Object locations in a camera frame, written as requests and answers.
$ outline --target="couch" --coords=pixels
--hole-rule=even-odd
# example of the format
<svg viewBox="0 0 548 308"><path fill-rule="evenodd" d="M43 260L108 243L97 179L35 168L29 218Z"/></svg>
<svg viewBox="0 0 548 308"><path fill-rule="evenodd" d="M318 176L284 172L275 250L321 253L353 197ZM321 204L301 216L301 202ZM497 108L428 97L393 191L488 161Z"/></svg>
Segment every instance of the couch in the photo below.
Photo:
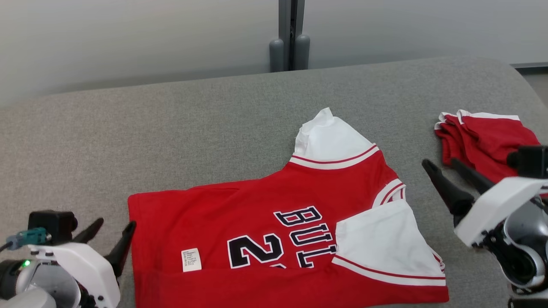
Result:
<svg viewBox="0 0 548 308"><path fill-rule="evenodd" d="M289 160L300 125L324 107L377 143L407 184L419 229L447 266L450 302L429 306L506 307L507 285L497 262L457 239L452 217L420 164L423 158L440 163L433 125L441 111L519 115L548 142L548 109L517 71L489 59L421 59L89 90L3 107L0 238L24 229L33 210L71 210L79 230L105 218L90 245L106 254L128 222L129 195L269 175ZM466 187L455 172L446 174ZM24 257L26 249L0 254ZM134 307L131 258L120 288L119 307Z"/></svg>

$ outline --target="white sleeve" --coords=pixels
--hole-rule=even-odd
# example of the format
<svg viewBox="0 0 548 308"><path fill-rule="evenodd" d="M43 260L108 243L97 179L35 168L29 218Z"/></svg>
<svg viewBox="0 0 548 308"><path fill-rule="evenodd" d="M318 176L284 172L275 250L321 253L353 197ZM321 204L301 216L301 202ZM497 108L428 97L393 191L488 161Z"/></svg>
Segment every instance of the white sleeve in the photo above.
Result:
<svg viewBox="0 0 548 308"><path fill-rule="evenodd" d="M442 260L420 234L404 199L338 222L335 235L337 265L392 284L446 285Z"/></svg>
<svg viewBox="0 0 548 308"><path fill-rule="evenodd" d="M325 108L299 129L294 155L314 161L338 161L358 156L372 146L358 131Z"/></svg>

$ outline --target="gray upholstery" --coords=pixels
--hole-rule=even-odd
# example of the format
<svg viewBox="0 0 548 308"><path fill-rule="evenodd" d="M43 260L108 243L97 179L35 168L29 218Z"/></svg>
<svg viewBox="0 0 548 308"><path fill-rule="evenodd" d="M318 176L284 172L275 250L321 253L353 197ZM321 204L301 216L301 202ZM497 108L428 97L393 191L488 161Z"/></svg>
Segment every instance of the gray upholstery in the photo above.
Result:
<svg viewBox="0 0 548 308"><path fill-rule="evenodd" d="M129 195L271 174L289 160L300 125L327 106L376 142L408 185L419 229L447 265L451 300L431 306L504 307L506 284L497 263L459 242L420 165L426 157L440 161L432 129L441 111L519 115L548 142L546 107L514 69L487 59L437 58L92 90L5 107L0 109L0 238L24 229L32 210L64 209L75 212L80 226L105 218L90 244L106 253L128 221ZM133 307L130 263L121 289L119 306Z"/></svg>

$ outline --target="red basketball jersey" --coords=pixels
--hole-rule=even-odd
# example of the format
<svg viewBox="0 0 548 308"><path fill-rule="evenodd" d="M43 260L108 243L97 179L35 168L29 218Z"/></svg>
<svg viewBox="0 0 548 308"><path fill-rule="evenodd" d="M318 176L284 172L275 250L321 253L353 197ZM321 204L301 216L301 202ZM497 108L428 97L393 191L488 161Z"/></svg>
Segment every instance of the red basketball jersey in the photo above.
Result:
<svg viewBox="0 0 548 308"><path fill-rule="evenodd" d="M322 110L279 172L128 199L137 305L447 301L404 187L376 145Z"/></svg>

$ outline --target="care label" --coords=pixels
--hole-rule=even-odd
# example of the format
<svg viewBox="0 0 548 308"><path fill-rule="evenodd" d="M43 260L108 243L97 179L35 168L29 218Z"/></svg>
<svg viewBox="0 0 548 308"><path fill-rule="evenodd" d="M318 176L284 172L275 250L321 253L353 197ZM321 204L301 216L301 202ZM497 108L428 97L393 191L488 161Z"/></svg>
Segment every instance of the care label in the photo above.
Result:
<svg viewBox="0 0 548 308"><path fill-rule="evenodd" d="M202 262L200 261L200 253L198 248L192 248L181 251L182 258L182 271L191 272L202 269Z"/></svg>

